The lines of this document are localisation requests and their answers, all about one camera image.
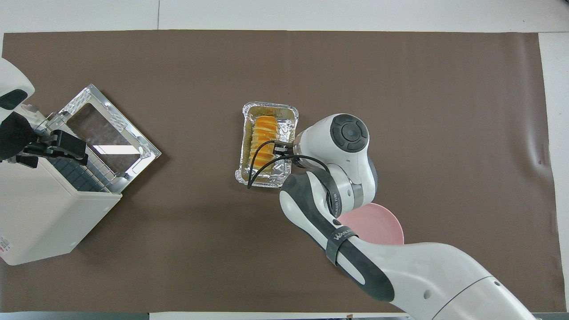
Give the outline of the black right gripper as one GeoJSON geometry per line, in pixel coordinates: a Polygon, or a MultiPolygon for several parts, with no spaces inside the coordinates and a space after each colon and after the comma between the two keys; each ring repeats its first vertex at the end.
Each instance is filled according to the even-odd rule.
{"type": "Polygon", "coordinates": [[[268,145],[269,152],[273,156],[292,156],[294,154],[292,143],[287,143],[280,140],[271,140],[268,145]]]}

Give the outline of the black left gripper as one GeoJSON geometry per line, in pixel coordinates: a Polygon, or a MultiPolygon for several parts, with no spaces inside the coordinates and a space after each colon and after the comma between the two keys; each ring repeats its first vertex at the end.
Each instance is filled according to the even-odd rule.
{"type": "Polygon", "coordinates": [[[0,160],[37,168],[39,158],[68,159],[87,165],[87,142],[77,136],[56,129],[48,134],[37,133],[29,121],[18,113],[9,115],[1,123],[0,160]]]}

